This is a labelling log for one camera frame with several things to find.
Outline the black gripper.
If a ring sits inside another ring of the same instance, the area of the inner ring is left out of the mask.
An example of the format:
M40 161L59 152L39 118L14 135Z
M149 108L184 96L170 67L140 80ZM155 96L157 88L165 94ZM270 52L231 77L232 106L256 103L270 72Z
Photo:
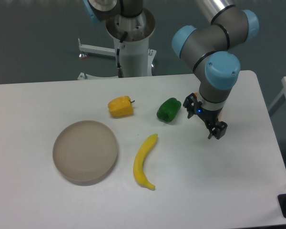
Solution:
M207 110L202 107L202 102L197 100L197 93L191 93L188 95L183 103L183 107L187 111L187 118L190 119L194 115L197 115L202 119L209 130L208 139L215 137L219 140L226 133L227 123L218 120L218 116L222 108L218 110Z

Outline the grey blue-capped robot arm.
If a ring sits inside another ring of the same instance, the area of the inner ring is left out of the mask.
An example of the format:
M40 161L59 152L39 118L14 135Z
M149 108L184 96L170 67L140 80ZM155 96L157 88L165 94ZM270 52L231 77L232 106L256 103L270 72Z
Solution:
M151 70L149 38L155 30L155 19L143 2L86 0L83 4L92 21L106 23L114 41L118 76L147 76ZM172 48L200 81L198 93L184 101L188 116L198 116L209 135L219 139L227 129L219 114L241 69L238 58L229 49L255 37L259 21L252 11L239 10L229 0L199 0L197 5L209 20L209 27L182 27L172 39Z

